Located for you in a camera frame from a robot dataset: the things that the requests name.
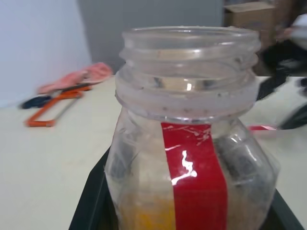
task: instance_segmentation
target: red stripe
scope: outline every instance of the red stripe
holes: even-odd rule
[[[227,186],[210,125],[162,123],[176,230],[226,230]]]

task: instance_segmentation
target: plastic jar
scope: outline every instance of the plastic jar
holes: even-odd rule
[[[258,94],[258,34],[156,27],[123,36],[123,108],[105,168],[120,229],[259,229],[278,167],[238,119]]]

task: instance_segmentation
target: white wall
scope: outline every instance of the white wall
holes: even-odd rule
[[[0,0],[0,107],[90,63],[76,0]]]

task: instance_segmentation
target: black tray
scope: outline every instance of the black tray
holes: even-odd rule
[[[115,210],[105,180],[109,149],[90,172],[72,218],[70,230],[118,230]],[[261,230],[304,230],[278,191]]]

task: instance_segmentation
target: gray wall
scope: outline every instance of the gray wall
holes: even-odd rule
[[[221,26],[223,0],[78,0],[94,62],[114,71],[124,63],[121,33],[133,27]]]

